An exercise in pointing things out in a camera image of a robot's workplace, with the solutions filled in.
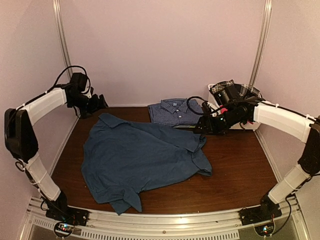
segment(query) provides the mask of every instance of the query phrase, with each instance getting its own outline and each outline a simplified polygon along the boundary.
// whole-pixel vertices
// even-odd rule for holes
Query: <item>folded shirt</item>
[[[191,131],[104,113],[83,146],[81,170],[97,203],[110,203],[119,215],[131,206],[141,212],[138,193],[182,182],[196,173],[212,175],[201,150],[205,143],[204,136]]]
[[[197,113],[203,113],[195,99],[189,101],[190,107]],[[148,106],[152,123],[175,127],[179,125],[196,125],[201,115],[193,113],[187,106],[186,98],[161,100]]]

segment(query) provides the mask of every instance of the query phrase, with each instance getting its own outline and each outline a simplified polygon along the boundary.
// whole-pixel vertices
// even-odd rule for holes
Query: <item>checkered shirt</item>
[[[191,99],[189,105],[194,111],[203,113],[195,99]],[[201,117],[188,109],[186,98],[161,100],[160,103],[149,105],[148,109],[152,123],[170,127],[196,125]]]
[[[254,86],[248,85],[248,84],[236,84],[233,80],[230,81],[222,81],[215,85],[213,85],[210,88],[210,93],[213,95],[221,90],[223,90],[225,87],[234,85],[235,88],[240,93],[241,97],[249,98],[249,97],[258,97],[262,98],[262,95],[258,89],[256,89]]]

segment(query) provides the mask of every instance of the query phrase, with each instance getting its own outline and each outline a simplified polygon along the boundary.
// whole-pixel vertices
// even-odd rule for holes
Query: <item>white basket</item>
[[[209,91],[209,94],[208,94],[208,102],[214,104],[216,106],[216,108],[219,108],[219,105],[217,103],[217,101],[215,100],[214,96],[212,96],[211,92],[210,92],[210,88],[213,86],[214,84],[211,83],[208,85],[208,91]],[[242,125],[246,130],[257,130],[260,126],[260,123],[258,122],[254,122],[253,124],[251,123],[247,123],[247,124],[244,124]],[[240,129],[242,130],[242,128],[240,127],[239,123],[233,125],[232,127],[230,127],[230,129]]]

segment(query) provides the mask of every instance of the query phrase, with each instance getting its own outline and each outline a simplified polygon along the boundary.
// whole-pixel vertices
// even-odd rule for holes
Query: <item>stack of folded clothes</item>
[[[197,113],[203,113],[195,99],[189,101],[190,107]],[[161,100],[148,106],[151,122],[175,128],[194,127],[201,115],[193,113],[187,106],[186,98]]]

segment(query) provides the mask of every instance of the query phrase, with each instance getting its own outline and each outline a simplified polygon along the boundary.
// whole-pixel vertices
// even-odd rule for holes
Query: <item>blue shirt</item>
[[[191,131],[104,113],[83,146],[81,170],[97,203],[110,203],[118,214],[131,206],[141,212],[141,191],[179,183],[196,173],[212,175],[201,150],[205,143],[204,136]]]
[[[195,99],[189,101],[190,107],[197,113],[203,113]],[[196,125],[200,115],[194,114],[187,106],[186,98],[161,100],[148,106],[151,122],[170,127],[178,125]]]

